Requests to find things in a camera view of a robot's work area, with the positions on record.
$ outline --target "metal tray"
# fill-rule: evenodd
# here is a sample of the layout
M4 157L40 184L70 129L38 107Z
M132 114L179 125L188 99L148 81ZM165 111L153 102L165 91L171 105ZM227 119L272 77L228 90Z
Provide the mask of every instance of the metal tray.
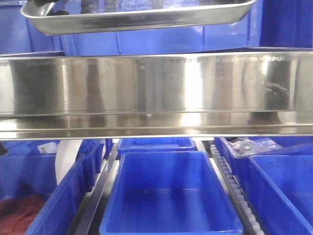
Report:
M104 0L111 6L115 4L115 7L103 7L102 13L94 13L99 12L99 9L88 8L93 4L88 5L90 0L82 0L85 3L73 0L51 1L53 0L29 0L22 7L21 13L41 32L55 35L235 23L249 12L257 0L199 0L198 6L177 8L164 8L164 3L160 5L148 1L152 4L150 9L139 11L120 9L118 4L121 0ZM76 6L81 10L74 10L74 14L66 12L64 6L71 1L72 4L79 4Z

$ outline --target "metal shelf rail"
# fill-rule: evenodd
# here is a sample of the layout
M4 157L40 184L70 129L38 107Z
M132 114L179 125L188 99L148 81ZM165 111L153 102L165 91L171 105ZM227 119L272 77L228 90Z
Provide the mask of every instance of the metal shelf rail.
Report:
M0 58L0 139L311 135L313 52Z

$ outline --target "blue plastic bin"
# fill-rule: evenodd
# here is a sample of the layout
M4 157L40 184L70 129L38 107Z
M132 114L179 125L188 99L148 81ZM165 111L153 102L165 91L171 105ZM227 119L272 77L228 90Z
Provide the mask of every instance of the blue plastic bin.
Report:
M105 153L104 153L105 159L111 153L113 146L114 146L113 139L106 139L105 140Z
M63 50L60 36L44 35L20 13L22 2L0 0L0 54Z
M88 192L91 192L92 187L95 185L96 174L101 173L101 163L104 157L103 148L104 143L102 143L102 140L97 140L92 149L85 153L83 167L86 190Z
M40 150L41 145L48 143L55 143L58 145L59 140L47 141L1 141L2 145L8 150L8 154L13 155L38 155L45 153L44 149ZM92 149L97 140L83 140L78 153L86 153Z
M203 152L128 153L100 234L219 234L243 231Z
M59 140L54 141L2 141L3 146L9 151L8 156L11 155L39 155L39 146L48 143L59 144ZM90 192L95 185L95 176L101 172L101 163L103 160L102 150L104 144L101 140L83 140L78 153L85 154L83 169L86 190Z
M264 137L249 137L250 140L257 140L261 138ZM282 148L258 153L257 155L297 155L313 153L312 136L270 137L270 139L278 143L280 146L282 146ZM214 138L214 141L217 149L221 153L221 156L223 156L229 164L233 175L237 176L241 187L244 189L245 192L247 192L249 187L249 155L244 157L238 157L225 138Z
M313 47L313 1L264 0L261 45Z
M55 155L0 157L0 200L33 194L46 200L25 235L66 234L86 195L84 159L79 157L57 186Z
M119 11L147 10L152 2L120 0L117 7ZM165 1L165 7L173 2L198 4L194 0ZM82 11L79 1L67 2L64 9ZM232 24L62 35L62 41L66 55L146 55L255 47L260 45L262 9L263 0L258 0L246 17Z
M313 156L250 158L249 199L271 235L313 234Z
M130 152L193 151L192 138L128 138L120 139L116 148L119 156Z

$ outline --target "red meat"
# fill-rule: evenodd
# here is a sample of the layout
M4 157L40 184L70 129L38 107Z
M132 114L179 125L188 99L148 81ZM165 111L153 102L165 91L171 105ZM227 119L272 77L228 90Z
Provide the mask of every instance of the red meat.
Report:
M0 201L0 235L23 235L44 204L40 195Z

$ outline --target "stainless steel tray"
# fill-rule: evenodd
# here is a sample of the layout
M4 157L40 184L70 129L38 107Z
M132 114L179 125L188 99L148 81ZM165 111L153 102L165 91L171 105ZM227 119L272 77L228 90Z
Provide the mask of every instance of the stainless steel tray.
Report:
M116 3L118 0L106 1ZM88 13L81 14L81 11L53 15L55 9L63 9L68 1L29 0L21 12L41 32L55 35L234 23L242 19L256 1L201 0L200 6L191 7L160 9L157 4L149 10L140 11L119 11L115 7L104 9L104 13L89 13L92 10L85 10L83 12Z
M0 139L313 134L313 52L0 58Z

